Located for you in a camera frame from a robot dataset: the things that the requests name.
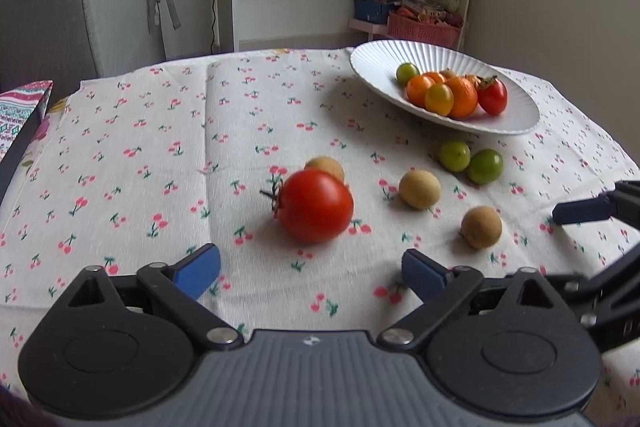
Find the brown longan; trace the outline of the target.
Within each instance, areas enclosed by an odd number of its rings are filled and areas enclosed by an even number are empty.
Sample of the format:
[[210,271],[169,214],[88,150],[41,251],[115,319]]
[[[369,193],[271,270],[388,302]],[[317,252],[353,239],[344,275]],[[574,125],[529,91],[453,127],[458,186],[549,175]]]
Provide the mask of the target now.
[[440,75],[442,75],[442,77],[444,77],[445,79],[451,79],[451,78],[457,77],[457,74],[452,69],[449,69],[449,68],[441,70]]
[[499,242],[502,235],[502,221],[494,207],[477,206],[465,213],[460,234],[471,247],[485,249]]

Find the pale yellow longan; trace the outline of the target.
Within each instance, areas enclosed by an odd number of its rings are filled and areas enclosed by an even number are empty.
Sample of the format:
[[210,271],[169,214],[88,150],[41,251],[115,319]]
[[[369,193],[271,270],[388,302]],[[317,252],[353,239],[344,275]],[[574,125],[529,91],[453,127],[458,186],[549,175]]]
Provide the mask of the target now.
[[427,170],[410,170],[405,173],[398,190],[401,199],[417,210],[432,207],[442,197],[439,179]]

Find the light green tomato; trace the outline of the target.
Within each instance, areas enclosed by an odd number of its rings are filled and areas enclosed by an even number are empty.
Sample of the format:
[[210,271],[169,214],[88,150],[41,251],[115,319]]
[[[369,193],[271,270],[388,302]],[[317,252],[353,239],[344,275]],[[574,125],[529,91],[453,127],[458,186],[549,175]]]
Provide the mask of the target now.
[[447,171],[462,172],[470,165],[471,150],[464,141],[444,141],[439,145],[437,159]]

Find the red tomato with stem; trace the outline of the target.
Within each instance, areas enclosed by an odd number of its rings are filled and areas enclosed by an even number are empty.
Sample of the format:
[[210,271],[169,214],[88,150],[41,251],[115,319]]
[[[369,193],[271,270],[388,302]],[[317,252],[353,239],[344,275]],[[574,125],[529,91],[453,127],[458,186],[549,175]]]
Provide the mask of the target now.
[[480,77],[476,84],[477,102],[492,117],[501,115],[508,105],[508,90],[497,76]]

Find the big red tomato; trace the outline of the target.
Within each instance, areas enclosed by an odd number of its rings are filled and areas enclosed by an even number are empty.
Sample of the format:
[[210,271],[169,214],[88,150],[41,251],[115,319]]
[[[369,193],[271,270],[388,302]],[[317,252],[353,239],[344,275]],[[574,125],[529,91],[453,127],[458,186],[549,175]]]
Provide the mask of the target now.
[[349,188],[317,168],[298,170],[259,193],[270,199],[273,216],[299,242],[332,241],[352,223],[355,204]]

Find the tan longan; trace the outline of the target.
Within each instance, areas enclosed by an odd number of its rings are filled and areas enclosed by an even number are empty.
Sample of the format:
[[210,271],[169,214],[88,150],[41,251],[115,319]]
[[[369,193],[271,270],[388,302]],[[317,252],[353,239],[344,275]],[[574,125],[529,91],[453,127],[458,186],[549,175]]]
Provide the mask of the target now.
[[334,178],[341,183],[345,182],[345,171],[342,165],[337,160],[329,156],[311,158],[311,160],[306,162],[305,169],[319,169],[323,172],[329,173],[331,176],[334,176]]

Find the yellow-brown tomato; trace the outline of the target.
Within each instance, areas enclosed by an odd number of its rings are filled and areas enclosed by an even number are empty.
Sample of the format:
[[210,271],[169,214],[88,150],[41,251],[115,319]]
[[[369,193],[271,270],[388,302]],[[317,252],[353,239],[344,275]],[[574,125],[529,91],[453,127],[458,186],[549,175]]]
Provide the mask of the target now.
[[434,83],[424,95],[427,112],[447,117],[454,108],[454,94],[446,83]]

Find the orange cherry tomato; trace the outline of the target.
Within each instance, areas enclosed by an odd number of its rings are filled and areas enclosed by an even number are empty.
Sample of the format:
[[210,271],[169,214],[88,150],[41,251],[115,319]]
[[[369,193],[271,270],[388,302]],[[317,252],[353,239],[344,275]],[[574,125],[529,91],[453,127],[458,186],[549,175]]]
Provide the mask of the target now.
[[416,107],[425,107],[425,95],[434,84],[434,80],[427,75],[415,75],[406,86],[407,100]]

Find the dark green tomato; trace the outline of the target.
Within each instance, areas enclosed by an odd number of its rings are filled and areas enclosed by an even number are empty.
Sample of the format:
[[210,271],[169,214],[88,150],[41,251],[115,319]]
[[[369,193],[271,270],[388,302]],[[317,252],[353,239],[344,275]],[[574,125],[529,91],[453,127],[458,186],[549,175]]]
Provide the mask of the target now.
[[402,63],[396,69],[396,82],[400,87],[406,87],[408,82],[417,75],[420,70],[412,63]]

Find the orange mandarin with stem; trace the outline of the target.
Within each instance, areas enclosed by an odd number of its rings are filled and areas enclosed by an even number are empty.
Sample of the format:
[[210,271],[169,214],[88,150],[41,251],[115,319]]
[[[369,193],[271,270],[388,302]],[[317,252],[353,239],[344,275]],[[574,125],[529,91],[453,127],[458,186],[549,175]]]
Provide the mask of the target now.
[[470,83],[472,83],[473,87],[476,90],[480,90],[484,88],[484,79],[478,77],[477,75],[465,75],[464,78],[466,80],[469,80]]

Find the cherry print tablecloth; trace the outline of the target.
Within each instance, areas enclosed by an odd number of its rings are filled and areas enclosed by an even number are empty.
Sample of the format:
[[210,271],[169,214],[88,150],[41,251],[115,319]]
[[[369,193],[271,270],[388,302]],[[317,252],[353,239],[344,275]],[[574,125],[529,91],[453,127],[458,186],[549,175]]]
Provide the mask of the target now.
[[[504,159],[476,187],[440,168],[450,131],[387,103],[355,76],[345,51],[272,51],[164,64],[85,82],[53,109],[1,206],[1,382],[20,391],[17,357],[80,269],[129,274],[216,244],[222,268],[204,305],[243,334],[255,329],[367,329],[416,306],[399,282],[409,247],[488,277],[519,267],[591,274],[636,245],[616,221],[559,229],[558,202],[597,195],[636,164],[547,81],[516,74],[542,121],[524,136],[470,136]],[[306,245],[273,218],[274,182],[329,156],[354,196],[335,241]],[[410,170],[439,179],[417,210],[399,195]],[[460,234],[477,206],[502,235],[474,249]]]

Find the large orange mandarin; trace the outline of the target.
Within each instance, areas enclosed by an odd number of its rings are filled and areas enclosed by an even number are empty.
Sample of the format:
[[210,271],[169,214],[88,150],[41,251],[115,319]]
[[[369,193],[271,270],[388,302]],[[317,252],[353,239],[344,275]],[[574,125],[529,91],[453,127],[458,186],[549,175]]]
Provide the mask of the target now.
[[445,82],[454,95],[454,105],[448,115],[449,118],[465,119],[470,117],[477,106],[477,92],[475,84],[463,77],[450,78]]

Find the small orange tomato in plate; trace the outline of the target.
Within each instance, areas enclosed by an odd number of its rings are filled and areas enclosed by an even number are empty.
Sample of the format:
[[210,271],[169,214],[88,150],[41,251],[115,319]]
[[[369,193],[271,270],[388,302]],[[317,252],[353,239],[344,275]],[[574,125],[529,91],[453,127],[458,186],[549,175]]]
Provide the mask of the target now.
[[425,76],[431,78],[431,80],[436,83],[445,83],[447,81],[446,77],[440,72],[427,72]]

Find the red plastic basket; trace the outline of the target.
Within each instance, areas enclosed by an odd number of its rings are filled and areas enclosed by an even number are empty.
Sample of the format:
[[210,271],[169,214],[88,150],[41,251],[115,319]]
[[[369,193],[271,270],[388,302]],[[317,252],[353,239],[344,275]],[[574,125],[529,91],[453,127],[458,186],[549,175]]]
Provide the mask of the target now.
[[419,22],[391,12],[387,20],[387,33],[394,39],[455,49],[460,40],[461,29],[447,24]]

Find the patterned box at left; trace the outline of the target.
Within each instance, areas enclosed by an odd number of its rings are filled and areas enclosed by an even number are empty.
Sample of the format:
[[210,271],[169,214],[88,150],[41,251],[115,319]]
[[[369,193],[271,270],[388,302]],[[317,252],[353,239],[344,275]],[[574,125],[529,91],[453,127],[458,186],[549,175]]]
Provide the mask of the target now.
[[1,95],[1,197],[39,127],[46,119],[53,82],[34,81]]

